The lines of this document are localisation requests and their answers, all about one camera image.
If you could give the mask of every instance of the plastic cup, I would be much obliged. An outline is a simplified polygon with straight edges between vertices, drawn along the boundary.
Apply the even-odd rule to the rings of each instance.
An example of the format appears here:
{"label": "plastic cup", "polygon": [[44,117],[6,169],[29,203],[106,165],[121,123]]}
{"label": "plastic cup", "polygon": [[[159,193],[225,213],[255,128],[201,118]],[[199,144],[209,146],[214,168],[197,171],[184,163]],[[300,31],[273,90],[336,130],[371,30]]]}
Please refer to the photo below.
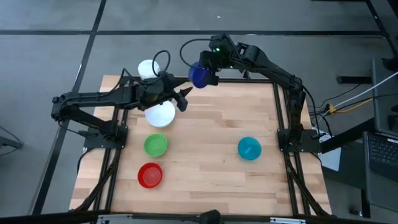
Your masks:
{"label": "plastic cup", "polygon": [[261,155],[261,144],[252,137],[242,138],[238,144],[238,152],[243,159],[255,160]]}
{"label": "plastic cup", "polygon": [[210,75],[210,71],[204,69],[199,62],[193,64],[195,68],[190,68],[188,72],[188,79],[196,88],[204,88],[207,86],[206,76]]}
{"label": "plastic cup", "polygon": [[[154,69],[156,74],[160,72],[160,67],[157,62],[154,63]],[[147,78],[155,78],[157,77],[154,74],[154,71],[152,70],[152,60],[147,59],[143,60],[139,65],[138,65],[138,74],[141,77],[141,79],[147,79]]]}
{"label": "plastic cup", "polygon": [[163,178],[163,171],[158,164],[149,162],[139,169],[137,178],[141,186],[151,189],[160,184]]}
{"label": "plastic cup", "polygon": [[167,139],[163,134],[152,134],[144,143],[145,152],[151,157],[163,155],[167,150]]}
{"label": "plastic cup", "polygon": [[170,101],[165,101],[161,105],[156,105],[145,110],[145,119],[150,125],[156,128],[168,126],[174,117],[175,108]]}

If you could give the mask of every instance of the laptop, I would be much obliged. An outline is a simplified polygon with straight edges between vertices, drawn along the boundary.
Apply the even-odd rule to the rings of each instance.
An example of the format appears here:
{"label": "laptop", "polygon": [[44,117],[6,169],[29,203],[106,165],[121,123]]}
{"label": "laptop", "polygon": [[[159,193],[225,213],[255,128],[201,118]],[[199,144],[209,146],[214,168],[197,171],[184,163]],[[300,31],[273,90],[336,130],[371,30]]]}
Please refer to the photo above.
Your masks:
{"label": "laptop", "polygon": [[369,203],[398,212],[398,139],[363,133]]}

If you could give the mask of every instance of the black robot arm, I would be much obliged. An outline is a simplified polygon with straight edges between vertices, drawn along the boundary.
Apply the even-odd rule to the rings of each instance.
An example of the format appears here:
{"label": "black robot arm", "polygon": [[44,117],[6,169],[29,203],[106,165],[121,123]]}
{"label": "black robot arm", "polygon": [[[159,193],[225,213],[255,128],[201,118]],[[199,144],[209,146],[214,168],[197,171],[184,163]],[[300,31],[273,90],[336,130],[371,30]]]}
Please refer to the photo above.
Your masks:
{"label": "black robot arm", "polygon": [[308,130],[306,133],[301,124],[301,112],[305,101],[301,79],[272,63],[258,47],[242,43],[235,45],[228,35],[221,34],[211,37],[209,47],[211,51],[203,51],[200,54],[200,64],[211,72],[207,78],[208,84],[218,84],[216,73],[220,69],[233,68],[238,69],[241,73],[248,71],[263,74],[287,90],[286,108],[289,128],[278,131],[282,149],[289,148],[289,145],[292,144],[297,147],[305,139],[318,137],[317,133],[312,130]]}
{"label": "black robot arm", "polygon": [[83,107],[114,106],[121,110],[146,110],[167,100],[175,99],[180,111],[187,109],[188,102],[185,96],[192,87],[174,91],[184,81],[176,80],[171,73],[159,72],[156,78],[139,80],[133,78],[126,69],[121,77],[127,73],[129,76],[121,78],[117,88],[109,92],[93,93],[65,93],[54,97],[51,117],[60,122],[73,120],[89,127],[88,131],[79,131],[86,137],[85,147],[121,147],[126,141],[126,128],[118,126],[115,120],[104,121],[89,113],[82,111]]}

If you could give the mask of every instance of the green cup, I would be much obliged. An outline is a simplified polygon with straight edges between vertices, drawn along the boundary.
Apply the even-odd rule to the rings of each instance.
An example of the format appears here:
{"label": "green cup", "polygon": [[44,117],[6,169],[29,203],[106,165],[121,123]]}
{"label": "green cup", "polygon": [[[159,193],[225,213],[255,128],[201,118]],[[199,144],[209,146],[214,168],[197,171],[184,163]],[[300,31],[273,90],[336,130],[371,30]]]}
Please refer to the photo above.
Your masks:
{"label": "green cup", "polygon": [[167,150],[167,139],[163,134],[152,134],[144,143],[145,152],[151,157],[163,155]]}

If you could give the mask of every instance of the wooden table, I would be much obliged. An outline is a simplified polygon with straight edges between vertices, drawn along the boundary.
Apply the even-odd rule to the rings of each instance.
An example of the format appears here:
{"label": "wooden table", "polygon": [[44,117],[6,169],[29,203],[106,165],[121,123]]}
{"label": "wooden table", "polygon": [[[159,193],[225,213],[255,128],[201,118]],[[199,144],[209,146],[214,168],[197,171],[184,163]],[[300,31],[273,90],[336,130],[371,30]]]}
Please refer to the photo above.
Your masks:
{"label": "wooden table", "polygon": [[[101,91],[109,91],[118,78],[105,75]],[[173,123],[162,129],[149,125],[143,111],[129,112],[129,134],[121,153],[111,211],[187,214],[217,209],[224,215],[291,216],[286,170],[277,143],[272,84],[220,83],[194,88],[187,100],[187,110],[176,109]],[[94,115],[109,120],[112,113],[112,107],[96,108]],[[306,105],[302,123],[310,128]],[[167,152],[157,158],[144,152],[146,137],[154,133],[166,135],[169,142]],[[238,155],[238,142],[246,136],[255,137],[262,145],[262,154],[255,161]],[[79,206],[97,184],[103,156],[104,149],[94,149],[82,159],[70,208]],[[307,153],[301,153],[301,158],[309,191],[331,212],[318,159]],[[145,189],[137,181],[139,168],[147,162],[158,163],[164,172],[154,189]],[[297,186],[296,195],[303,213]]]}

